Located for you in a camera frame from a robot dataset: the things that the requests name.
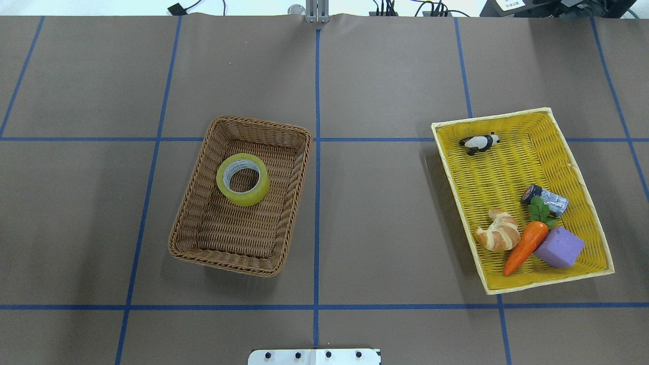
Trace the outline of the yellow packing tape roll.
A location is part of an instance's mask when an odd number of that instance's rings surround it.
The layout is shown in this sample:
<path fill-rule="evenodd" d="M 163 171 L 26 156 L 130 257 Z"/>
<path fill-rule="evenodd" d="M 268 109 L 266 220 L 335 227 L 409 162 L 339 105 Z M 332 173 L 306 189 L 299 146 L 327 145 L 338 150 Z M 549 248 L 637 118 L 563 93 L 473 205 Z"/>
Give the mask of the yellow packing tape roll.
<path fill-rule="evenodd" d="M 229 156 L 218 167 L 218 190 L 237 206 L 252 206 L 264 199 L 270 178 L 264 162 L 248 153 Z"/>

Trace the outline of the brown wicker basket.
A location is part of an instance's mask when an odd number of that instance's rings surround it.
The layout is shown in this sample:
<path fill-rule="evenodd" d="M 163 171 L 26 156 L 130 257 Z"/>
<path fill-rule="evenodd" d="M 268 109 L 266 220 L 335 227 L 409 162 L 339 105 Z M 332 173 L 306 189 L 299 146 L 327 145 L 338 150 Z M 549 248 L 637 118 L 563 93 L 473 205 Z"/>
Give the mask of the brown wicker basket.
<path fill-rule="evenodd" d="M 220 116 L 209 126 L 168 241 L 189 263 L 273 277 L 290 250 L 311 152 L 308 129 L 254 118 Z M 248 153 L 266 165 L 270 189 L 262 201 L 237 206 L 218 189 L 218 167 Z"/>

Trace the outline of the yellow woven plastic basket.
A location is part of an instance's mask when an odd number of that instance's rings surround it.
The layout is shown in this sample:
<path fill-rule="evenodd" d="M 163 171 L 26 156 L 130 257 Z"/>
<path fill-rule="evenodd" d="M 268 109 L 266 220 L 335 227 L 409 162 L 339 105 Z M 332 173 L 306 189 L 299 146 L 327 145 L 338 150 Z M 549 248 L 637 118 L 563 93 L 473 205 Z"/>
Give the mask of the yellow woven plastic basket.
<path fill-rule="evenodd" d="M 487 294 L 514 293 L 615 272 L 593 199 L 551 108 L 432 123 L 431 131 Z M 491 132 L 501 142 L 486 152 L 469 156 L 467 148 L 459 145 L 461 139 Z M 509 253 L 482 247 L 475 229 L 490 223 L 491 208 L 505 210 L 524 227 L 529 222 L 529 213 L 521 196 L 531 184 L 569 200 L 568 209 L 558 218 L 558 226 L 582 238 L 586 247 L 572 267 L 552 268 L 532 256 L 505 276 Z"/>

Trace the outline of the toy panda figure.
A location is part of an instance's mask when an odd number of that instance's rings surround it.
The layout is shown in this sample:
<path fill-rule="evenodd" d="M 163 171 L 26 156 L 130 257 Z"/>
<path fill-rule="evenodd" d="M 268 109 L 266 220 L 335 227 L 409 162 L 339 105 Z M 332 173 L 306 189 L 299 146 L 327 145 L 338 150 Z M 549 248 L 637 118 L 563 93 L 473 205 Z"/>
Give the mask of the toy panda figure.
<path fill-rule="evenodd" d="M 491 132 L 485 135 L 473 135 L 461 139 L 461 141 L 459 141 L 459 145 L 461 147 L 467 148 L 466 154 L 473 156 L 478 152 L 486 152 L 494 144 L 498 144 L 500 142 L 500 137 L 494 132 Z"/>

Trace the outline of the toy bread pieces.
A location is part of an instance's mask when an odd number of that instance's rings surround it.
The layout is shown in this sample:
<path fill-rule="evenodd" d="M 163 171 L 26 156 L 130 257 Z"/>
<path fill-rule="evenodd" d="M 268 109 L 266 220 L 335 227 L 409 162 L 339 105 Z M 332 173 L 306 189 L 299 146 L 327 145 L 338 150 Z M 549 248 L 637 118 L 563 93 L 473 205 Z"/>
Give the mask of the toy bread pieces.
<path fill-rule="evenodd" d="M 485 230 L 475 229 L 477 241 L 482 247 L 493 252 L 513 250 L 521 241 L 517 220 L 505 210 L 491 208 L 488 212 L 492 223 Z"/>

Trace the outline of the orange toy carrot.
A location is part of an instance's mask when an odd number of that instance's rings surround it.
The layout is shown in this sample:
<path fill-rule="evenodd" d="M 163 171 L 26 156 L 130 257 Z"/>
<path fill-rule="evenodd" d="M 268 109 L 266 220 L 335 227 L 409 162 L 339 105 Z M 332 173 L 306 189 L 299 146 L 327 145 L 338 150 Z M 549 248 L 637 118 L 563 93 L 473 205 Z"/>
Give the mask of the orange toy carrot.
<path fill-rule="evenodd" d="M 549 234 L 549 226 L 544 222 L 532 221 L 527 224 L 521 240 L 508 257 L 503 274 L 508 276 L 519 268 L 526 259 L 542 244 Z"/>

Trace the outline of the small black usb device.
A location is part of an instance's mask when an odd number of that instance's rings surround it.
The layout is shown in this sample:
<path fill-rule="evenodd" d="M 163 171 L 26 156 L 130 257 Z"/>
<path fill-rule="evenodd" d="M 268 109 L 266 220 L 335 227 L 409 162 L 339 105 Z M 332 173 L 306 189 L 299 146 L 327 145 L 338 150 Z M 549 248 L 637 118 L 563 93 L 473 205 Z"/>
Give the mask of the small black usb device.
<path fill-rule="evenodd" d="M 170 7 L 167 8 L 167 11 L 172 16 L 185 16 L 188 14 L 186 8 L 181 6 L 180 3 L 175 3 L 174 5 L 171 5 Z"/>

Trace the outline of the purple toy block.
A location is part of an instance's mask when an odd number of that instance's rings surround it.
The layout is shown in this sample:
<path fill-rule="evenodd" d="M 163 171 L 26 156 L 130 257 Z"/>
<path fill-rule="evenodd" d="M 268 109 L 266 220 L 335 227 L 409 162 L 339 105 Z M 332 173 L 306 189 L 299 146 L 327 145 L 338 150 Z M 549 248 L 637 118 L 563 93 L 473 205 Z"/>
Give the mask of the purple toy block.
<path fill-rule="evenodd" d="M 533 254 L 553 268 L 568 268 L 575 265 L 584 247 L 582 238 L 560 226 L 549 231 Z"/>

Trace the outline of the aluminium frame post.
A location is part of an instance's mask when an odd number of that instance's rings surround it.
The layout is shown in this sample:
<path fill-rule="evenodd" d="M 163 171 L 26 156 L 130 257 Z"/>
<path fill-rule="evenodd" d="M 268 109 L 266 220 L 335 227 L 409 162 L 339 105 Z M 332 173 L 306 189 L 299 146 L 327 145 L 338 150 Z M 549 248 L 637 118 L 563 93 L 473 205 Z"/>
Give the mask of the aluminium frame post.
<path fill-rule="evenodd" d="M 307 23 L 329 23 L 329 0 L 307 0 L 304 18 Z"/>

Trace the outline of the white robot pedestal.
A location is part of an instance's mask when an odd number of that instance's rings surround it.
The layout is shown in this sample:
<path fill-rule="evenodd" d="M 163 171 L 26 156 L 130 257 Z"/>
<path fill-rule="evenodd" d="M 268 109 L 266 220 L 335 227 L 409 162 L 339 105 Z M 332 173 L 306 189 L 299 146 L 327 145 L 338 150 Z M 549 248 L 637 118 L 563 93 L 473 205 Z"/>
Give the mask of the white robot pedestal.
<path fill-rule="evenodd" d="M 248 356 L 248 364 L 381 364 L 379 349 L 259 349 Z"/>

